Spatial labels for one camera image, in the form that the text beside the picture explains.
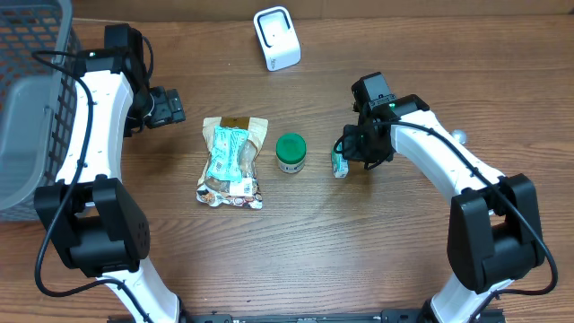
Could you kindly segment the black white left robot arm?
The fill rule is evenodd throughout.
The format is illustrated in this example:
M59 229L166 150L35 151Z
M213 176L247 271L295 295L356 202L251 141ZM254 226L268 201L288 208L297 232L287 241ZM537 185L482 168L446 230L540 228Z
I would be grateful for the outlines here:
M151 87L150 41L127 23L105 28L104 47L71 56L62 74L74 79L77 103L71 141L54 185L39 187L34 208L46 229L34 279L50 297L106 285L132 322L188 322L182 300L161 280L149 257L149 223L121 180L125 138L185 120L178 92ZM49 245L62 263L91 282L51 291L41 268Z

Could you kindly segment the teal tissue pack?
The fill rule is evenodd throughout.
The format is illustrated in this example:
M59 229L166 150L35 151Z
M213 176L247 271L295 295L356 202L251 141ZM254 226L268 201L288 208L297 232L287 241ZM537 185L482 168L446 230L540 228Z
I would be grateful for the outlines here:
M336 179L343 179L349 173L349 162L343 157L341 153L332 151L331 163L333 175Z

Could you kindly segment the brown snack pouch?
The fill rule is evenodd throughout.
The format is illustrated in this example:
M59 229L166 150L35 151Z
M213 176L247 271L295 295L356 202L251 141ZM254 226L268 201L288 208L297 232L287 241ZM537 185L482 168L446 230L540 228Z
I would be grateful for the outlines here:
M213 131L216 126L240 128L248 131L248 140L239 155L239 166L242 174L242 179L239 182L219 181L207 176L211 159ZM267 129L268 121L264 118L211 117L204 119L202 134L208 150L208 159L203 173L197 181L197 201L211 207L232 205L255 210L263 207L263 198L257 180L256 158L262 149Z

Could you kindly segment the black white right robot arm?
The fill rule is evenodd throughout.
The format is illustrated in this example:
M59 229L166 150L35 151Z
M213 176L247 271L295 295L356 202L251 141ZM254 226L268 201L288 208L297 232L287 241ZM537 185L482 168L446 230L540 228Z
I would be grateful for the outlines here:
M419 309L385 309L381 322L503 322L489 304L517 294L511 284L551 259L544 244L534 183L480 161L415 94L398 98L381 73L351 87L358 113L332 152L339 172L348 161L371 170L401 154L449 204L448 262L452 275Z

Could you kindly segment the teal wipes packet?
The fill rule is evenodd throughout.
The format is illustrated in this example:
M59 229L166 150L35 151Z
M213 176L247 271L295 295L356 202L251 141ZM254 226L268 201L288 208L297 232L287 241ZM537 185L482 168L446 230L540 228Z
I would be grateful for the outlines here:
M245 129L216 126L207 176L219 181L241 181L239 155L247 140L248 131Z

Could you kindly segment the green lid jar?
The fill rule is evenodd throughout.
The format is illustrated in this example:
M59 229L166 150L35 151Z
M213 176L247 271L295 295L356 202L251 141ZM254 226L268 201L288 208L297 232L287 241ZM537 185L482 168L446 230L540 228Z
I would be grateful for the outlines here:
M276 142L275 154L281 171L297 173L303 169L305 164L306 141L296 133L284 134Z

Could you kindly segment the yellow dish soap bottle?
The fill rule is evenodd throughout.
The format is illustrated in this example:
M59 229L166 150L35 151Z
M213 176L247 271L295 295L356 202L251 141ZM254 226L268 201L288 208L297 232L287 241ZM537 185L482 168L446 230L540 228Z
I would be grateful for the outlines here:
M462 145L465 145L467 142L467 134L465 131L461 129L455 129L451 132L451 135Z

